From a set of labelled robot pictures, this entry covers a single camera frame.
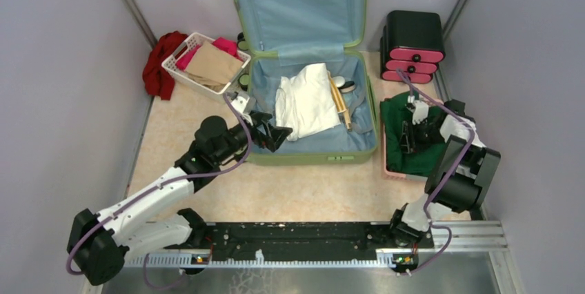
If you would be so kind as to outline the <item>white garment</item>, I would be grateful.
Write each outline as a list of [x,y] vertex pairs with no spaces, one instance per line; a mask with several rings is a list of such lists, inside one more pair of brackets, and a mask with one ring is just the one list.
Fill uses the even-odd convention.
[[286,138],[291,142],[340,125],[325,63],[309,64],[293,77],[281,77],[275,95],[275,123],[292,130]]

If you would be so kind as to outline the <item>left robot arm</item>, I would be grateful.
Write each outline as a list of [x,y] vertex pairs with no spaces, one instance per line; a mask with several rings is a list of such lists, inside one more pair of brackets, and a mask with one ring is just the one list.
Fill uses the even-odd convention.
[[222,117],[207,117],[187,152],[153,183],[97,213],[87,208],[77,213],[66,249],[67,272],[83,275],[97,286],[140,255],[183,243],[202,246],[207,230],[194,213],[180,212],[160,223],[151,223],[150,218],[237,168],[222,165],[232,160],[242,165],[252,146],[275,152],[293,130],[272,125],[271,117],[252,111],[248,118],[237,116],[239,123],[232,128]]

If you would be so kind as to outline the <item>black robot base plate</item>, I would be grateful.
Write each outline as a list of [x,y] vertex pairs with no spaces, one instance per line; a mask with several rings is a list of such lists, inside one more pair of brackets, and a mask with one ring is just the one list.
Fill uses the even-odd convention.
[[412,247],[388,222],[217,222],[173,245],[209,250],[215,262],[251,261],[257,251],[267,262],[366,261],[377,249]]

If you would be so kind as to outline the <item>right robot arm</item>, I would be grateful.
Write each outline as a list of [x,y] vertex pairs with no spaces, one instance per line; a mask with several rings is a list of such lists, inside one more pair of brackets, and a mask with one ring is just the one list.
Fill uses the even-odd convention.
[[388,229],[391,243],[406,247],[421,242],[448,214],[480,207],[501,155],[481,141],[463,101],[432,104],[408,97],[400,113],[403,118],[387,133],[387,142],[427,167],[417,171],[426,178],[423,195],[396,210]]

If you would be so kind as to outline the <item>green hard-shell suitcase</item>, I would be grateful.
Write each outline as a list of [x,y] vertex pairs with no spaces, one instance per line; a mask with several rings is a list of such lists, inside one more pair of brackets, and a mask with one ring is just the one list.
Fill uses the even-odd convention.
[[348,97],[351,129],[344,125],[270,152],[254,147],[250,162],[262,166],[360,164],[379,141],[375,94],[364,57],[356,47],[365,31],[367,0],[234,0],[250,47],[250,93],[258,108],[273,112],[283,77],[324,63],[334,76],[355,82]]

